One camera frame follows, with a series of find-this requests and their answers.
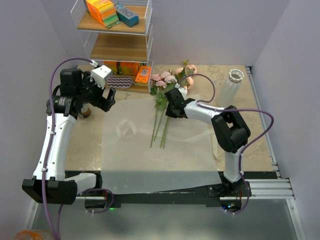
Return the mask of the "pink rose stem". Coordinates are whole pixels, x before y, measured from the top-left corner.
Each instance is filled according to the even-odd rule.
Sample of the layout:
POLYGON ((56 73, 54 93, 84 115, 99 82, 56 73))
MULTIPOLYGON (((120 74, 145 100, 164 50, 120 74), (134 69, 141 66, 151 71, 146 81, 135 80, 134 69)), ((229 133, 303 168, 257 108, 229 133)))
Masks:
POLYGON ((183 67, 177 68, 176 70, 169 70, 173 71, 173 74, 177 79, 176 84, 180 84, 181 87, 185 87, 187 90, 189 90, 193 86, 194 80, 188 76, 191 74, 196 74, 197 68, 194 65, 189 64, 188 60, 184 61, 182 65, 183 67))

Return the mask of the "cream printed ribbon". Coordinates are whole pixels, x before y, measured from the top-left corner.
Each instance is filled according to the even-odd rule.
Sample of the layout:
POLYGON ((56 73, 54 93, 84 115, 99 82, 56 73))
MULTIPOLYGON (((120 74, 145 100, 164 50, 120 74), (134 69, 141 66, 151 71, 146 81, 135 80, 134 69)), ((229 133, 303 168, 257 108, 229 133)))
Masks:
MULTIPOLYGON (((117 136, 119 138, 124 138, 124 139, 133 139, 135 137, 135 135, 137 134, 137 132, 139 131, 139 129, 137 129, 135 123, 131 120, 128 119, 124 119, 122 120, 115 129, 115 132, 117 134, 117 136)), ((205 136, 209 136, 211 139, 211 144, 212 144, 212 151, 213 151, 213 156, 214 159, 219 163, 222 160, 219 158, 219 151, 218 151, 218 141, 217 138, 214 136, 214 130, 211 129, 207 129, 205 131, 202 131, 199 134, 196 134, 192 137, 189 138, 182 138, 179 139, 178 137, 175 136, 167 136, 168 133, 165 133, 165 138, 166 139, 170 139, 173 140, 175 142, 186 142, 186 143, 193 143, 196 142, 198 140, 200 140, 201 138, 204 138, 205 136)))

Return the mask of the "white bouquet wrapping paper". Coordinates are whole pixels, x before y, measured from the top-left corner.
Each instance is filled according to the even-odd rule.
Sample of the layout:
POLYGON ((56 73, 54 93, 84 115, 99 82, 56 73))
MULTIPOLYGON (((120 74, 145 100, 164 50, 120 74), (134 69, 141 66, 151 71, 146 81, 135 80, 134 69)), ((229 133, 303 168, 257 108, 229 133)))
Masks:
POLYGON ((212 140, 196 142, 165 138, 190 138, 211 129, 194 119, 167 118, 164 114, 156 140, 150 147, 155 121, 152 97, 119 100, 104 115, 101 138, 102 186, 114 194, 152 193, 220 183, 212 140), (133 139, 119 138, 122 120, 134 122, 133 139))

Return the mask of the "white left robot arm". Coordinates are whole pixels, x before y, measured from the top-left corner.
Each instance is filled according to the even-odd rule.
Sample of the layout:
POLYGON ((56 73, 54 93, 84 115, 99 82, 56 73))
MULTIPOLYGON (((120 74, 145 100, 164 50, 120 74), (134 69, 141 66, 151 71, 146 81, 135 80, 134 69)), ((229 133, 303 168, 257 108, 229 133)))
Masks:
POLYGON ((108 112, 115 104, 114 88, 103 96, 112 74, 105 65, 91 71, 68 68, 60 72, 60 85, 46 103, 47 126, 39 162, 32 177, 22 182, 22 189, 37 203, 46 197, 49 204, 71 205, 84 191, 92 196, 103 192, 104 184, 94 173, 66 177, 65 162, 71 133, 84 105, 108 112))

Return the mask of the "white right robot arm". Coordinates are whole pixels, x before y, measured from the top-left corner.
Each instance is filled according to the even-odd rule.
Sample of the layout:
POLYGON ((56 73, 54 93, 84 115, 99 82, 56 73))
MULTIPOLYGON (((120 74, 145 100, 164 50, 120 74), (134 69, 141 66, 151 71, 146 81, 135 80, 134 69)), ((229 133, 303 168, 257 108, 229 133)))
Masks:
POLYGON ((243 184, 242 150, 248 143, 251 131, 234 106, 214 108, 201 105, 193 98, 185 99, 177 88, 165 94, 168 107, 165 115, 171 118, 199 120, 212 124, 218 145, 224 150, 224 171, 221 183, 212 186, 217 195, 235 196, 243 184))

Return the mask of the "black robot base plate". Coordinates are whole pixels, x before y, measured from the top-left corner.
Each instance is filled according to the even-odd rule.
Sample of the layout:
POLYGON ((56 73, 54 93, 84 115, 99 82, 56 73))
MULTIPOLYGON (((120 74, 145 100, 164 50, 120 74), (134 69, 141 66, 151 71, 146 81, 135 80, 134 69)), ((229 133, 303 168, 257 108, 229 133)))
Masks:
POLYGON ((116 194, 94 190, 85 192, 86 209, 120 208, 124 204, 146 205, 205 205, 206 207, 222 207, 224 210, 236 212, 242 208, 241 198, 251 197, 250 183, 243 178, 230 183, 219 172, 222 183, 204 185, 185 189, 175 189, 151 193, 116 194))

